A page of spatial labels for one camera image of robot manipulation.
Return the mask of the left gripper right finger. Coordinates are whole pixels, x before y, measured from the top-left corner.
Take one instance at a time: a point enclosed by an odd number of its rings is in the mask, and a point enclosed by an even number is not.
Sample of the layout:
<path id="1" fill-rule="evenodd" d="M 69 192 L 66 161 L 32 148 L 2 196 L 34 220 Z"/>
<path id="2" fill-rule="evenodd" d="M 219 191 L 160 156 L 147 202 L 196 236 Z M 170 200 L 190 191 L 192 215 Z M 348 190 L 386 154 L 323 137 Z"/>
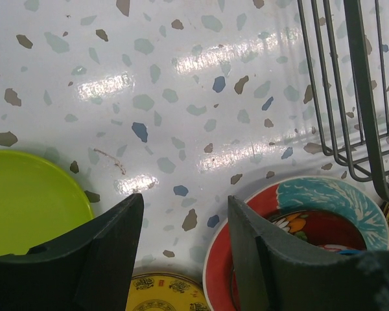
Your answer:
<path id="1" fill-rule="evenodd" d="M 389 251 L 328 252 L 235 196 L 228 225 L 241 310 L 389 310 Z"/>

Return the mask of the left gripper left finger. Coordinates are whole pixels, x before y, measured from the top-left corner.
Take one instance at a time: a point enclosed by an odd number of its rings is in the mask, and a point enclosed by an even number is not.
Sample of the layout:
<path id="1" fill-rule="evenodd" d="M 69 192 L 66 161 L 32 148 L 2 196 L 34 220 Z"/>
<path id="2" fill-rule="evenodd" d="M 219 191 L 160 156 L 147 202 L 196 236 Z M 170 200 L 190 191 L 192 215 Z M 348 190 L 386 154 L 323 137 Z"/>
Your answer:
<path id="1" fill-rule="evenodd" d="M 131 194 L 24 255 L 0 256 L 0 310 L 125 310 L 143 211 Z"/>

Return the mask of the red bowl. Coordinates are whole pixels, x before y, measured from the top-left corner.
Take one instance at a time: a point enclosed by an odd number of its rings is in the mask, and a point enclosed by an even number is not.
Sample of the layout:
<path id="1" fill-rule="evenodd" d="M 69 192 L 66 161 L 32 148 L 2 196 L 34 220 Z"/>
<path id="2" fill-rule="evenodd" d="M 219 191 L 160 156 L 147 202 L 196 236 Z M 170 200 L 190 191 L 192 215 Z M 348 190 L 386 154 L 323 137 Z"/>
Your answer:
<path id="1" fill-rule="evenodd" d="M 259 211 L 258 215 L 296 238 L 335 253 L 366 249 L 359 230 L 349 220 L 332 212 L 273 210 Z M 245 310 L 246 306 L 258 310 L 261 306 L 278 305 L 268 250 L 264 244 L 257 244 L 259 234 L 251 224 L 245 215 L 235 213 L 230 216 L 231 296 L 236 310 Z"/>

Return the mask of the wire dish rack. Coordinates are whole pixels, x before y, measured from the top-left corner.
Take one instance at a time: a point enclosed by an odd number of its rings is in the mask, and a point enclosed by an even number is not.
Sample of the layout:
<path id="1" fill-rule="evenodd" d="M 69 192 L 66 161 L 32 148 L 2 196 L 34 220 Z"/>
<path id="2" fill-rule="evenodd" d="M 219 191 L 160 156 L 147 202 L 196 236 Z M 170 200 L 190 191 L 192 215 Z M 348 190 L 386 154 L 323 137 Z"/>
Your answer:
<path id="1" fill-rule="evenodd" d="M 389 203 L 389 1 L 299 1 L 322 152 Z"/>

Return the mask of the light blue bowl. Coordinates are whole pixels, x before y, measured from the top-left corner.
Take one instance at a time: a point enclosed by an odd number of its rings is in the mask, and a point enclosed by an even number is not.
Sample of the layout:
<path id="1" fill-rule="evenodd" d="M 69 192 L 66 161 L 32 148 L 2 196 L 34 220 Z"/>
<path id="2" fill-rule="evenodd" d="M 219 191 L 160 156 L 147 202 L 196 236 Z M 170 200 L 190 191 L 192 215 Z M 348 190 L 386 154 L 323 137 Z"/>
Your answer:
<path id="1" fill-rule="evenodd" d="M 360 253 L 357 249 L 343 249 L 340 251 L 337 251 L 338 254 L 344 255 L 344 256 L 352 256 L 352 255 L 358 255 Z"/>

